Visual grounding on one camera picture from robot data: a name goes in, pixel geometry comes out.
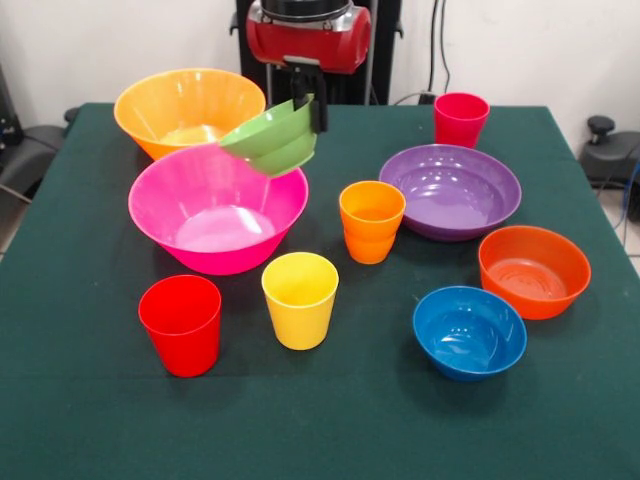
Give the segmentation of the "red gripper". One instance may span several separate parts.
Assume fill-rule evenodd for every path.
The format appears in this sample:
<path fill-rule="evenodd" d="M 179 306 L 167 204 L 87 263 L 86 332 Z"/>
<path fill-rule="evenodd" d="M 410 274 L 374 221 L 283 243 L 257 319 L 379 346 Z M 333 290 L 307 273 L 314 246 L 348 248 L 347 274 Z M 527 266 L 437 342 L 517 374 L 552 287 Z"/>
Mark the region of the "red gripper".
<path fill-rule="evenodd" d="M 246 35 L 260 62 L 314 65 L 324 72 L 352 74 L 365 61 L 371 14 L 352 2 L 253 2 Z M 293 108 L 311 103 L 316 134 L 328 130 L 326 84 L 322 73 L 291 75 Z"/>

